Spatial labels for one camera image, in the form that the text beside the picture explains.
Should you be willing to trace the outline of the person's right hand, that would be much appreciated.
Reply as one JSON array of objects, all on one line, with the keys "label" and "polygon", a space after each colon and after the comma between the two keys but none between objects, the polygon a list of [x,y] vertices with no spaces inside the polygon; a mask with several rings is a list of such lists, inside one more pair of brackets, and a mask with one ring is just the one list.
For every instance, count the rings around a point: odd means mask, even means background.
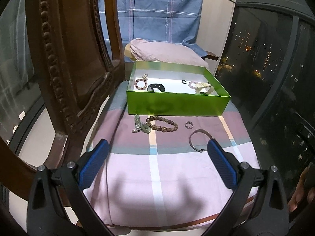
[{"label": "person's right hand", "polygon": [[304,197],[307,198],[308,204],[314,203],[314,188],[305,190],[304,185],[310,174],[309,170],[314,168],[314,163],[309,164],[301,173],[296,189],[288,202],[288,210],[290,213],[296,210]]}]

